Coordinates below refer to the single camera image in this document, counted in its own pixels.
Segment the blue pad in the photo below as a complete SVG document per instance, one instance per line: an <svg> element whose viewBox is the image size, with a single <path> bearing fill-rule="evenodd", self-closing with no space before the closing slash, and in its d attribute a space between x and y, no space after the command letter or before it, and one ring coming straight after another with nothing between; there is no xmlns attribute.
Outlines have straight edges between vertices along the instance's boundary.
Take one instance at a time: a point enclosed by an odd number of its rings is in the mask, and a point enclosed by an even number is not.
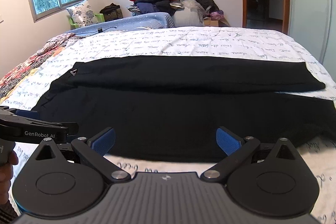
<svg viewBox="0 0 336 224"><path fill-rule="evenodd" d="M22 116L22 117L25 117L25 118L35 119L35 120L40 119L40 114L37 111L18 109L15 112L15 115Z"/></svg>
<svg viewBox="0 0 336 224"><path fill-rule="evenodd" d="M230 156L233 152L241 148L242 143L240 140L236 140L229 133L222 130L221 128L217 129L216 132L216 142L218 146Z"/></svg>
<svg viewBox="0 0 336 224"><path fill-rule="evenodd" d="M104 156L113 146L116 141L116 133L113 128L106 132L101 132L96 135L96 139L89 139L88 145L99 155Z"/></svg>

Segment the black pants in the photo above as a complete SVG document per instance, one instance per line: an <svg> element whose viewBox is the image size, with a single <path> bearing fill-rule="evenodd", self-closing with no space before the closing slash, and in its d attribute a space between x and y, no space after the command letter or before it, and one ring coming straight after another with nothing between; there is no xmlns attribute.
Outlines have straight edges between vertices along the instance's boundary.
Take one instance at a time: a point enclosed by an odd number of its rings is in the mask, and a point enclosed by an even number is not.
<svg viewBox="0 0 336 224"><path fill-rule="evenodd" d="M114 155L216 162L225 157L219 126L261 142L287 137L295 146L336 135L332 101L272 92L323 87L303 65L161 56L76 63L75 76L55 80L33 110L46 121L77 122L80 136L112 126Z"/></svg>

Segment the white bedsheet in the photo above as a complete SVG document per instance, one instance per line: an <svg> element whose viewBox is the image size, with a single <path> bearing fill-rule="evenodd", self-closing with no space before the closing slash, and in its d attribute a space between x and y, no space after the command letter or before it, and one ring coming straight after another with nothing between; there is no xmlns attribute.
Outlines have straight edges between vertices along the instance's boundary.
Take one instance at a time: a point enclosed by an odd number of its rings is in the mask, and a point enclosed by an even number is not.
<svg viewBox="0 0 336 224"><path fill-rule="evenodd" d="M305 61L308 70L325 83L326 88L294 94L336 102L336 84L325 68L300 44L280 32L243 28L181 27L125 33L108 32L79 40L45 62L35 75L25 79L15 89L2 105L30 110L41 95L49 89L50 83L71 69L75 62L134 55L218 56L287 62ZM17 145L16 151L23 157L20 158L21 162L29 158L35 147L27 144ZM329 140L317 138L304 145L299 151L320 183L320 196L312 213L322 223L335 224L336 145ZM146 168L160 172L196 170L199 174L211 166L211 164L134 161L113 156L109 156L109 159L116 164L118 162L121 165L126 164L125 169L130 173L134 172L135 165L138 166L138 170L143 171ZM23 164L20 164L15 168L15 175L22 166Z"/></svg>

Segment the silver bolt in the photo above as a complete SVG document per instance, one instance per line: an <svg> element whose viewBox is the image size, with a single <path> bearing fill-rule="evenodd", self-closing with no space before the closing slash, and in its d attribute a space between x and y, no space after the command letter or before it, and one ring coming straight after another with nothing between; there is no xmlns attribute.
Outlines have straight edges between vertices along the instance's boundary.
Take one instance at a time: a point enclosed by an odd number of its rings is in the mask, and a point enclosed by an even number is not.
<svg viewBox="0 0 336 224"><path fill-rule="evenodd" d="M119 171L114 171L111 174L111 176L114 179L125 179L128 176L128 173L123 170L119 170Z"/></svg>
<svg viewBox="0 0 336 224"><path fill-rule="evenodd" d="M216 170L207 170L204 172L204 176L208 179L216 179L221 175L221 173L219 173Z"/></svg>

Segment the green plastic chair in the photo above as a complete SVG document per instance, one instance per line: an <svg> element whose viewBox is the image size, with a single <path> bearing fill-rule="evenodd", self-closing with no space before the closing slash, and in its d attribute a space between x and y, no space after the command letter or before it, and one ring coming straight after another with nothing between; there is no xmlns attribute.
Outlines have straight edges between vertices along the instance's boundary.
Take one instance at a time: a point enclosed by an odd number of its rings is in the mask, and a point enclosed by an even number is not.
<svg viewBox="0 0 336 224"><path fill-rule="evenodd" d="M104 19L104 15L103 14L94 14L97 19L98 19L98 23L103 23L105 22L105 19ZM72 18L70 17L69 18L69 23L71 25L71 29L74 30L74 29L78 29L79 26L77 23L74 23L74 21L72 20Z"/></svg>

